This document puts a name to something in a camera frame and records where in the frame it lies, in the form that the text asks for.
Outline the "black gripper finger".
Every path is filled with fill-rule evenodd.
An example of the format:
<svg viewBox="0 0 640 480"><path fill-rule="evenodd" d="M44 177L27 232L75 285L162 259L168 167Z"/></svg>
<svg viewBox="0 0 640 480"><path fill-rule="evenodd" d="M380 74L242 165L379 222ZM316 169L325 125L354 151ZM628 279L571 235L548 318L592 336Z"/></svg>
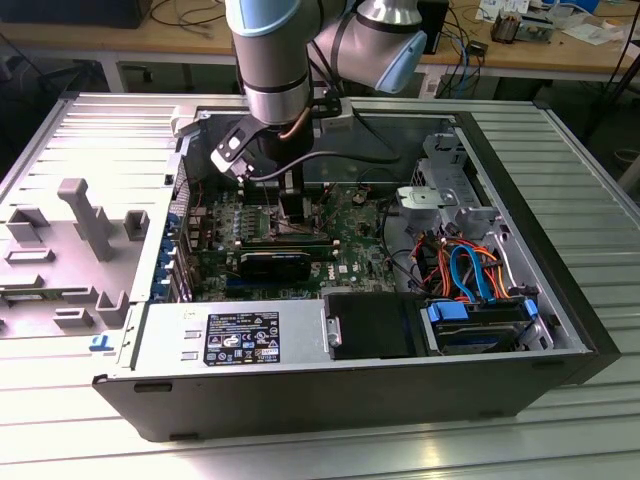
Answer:
<svg viewBox="0 0 640 480"><path fill-rule="evenodd" d="M279 197L299 198L304 195L304 172L302 167L292 167L278 177Z"/></svg>

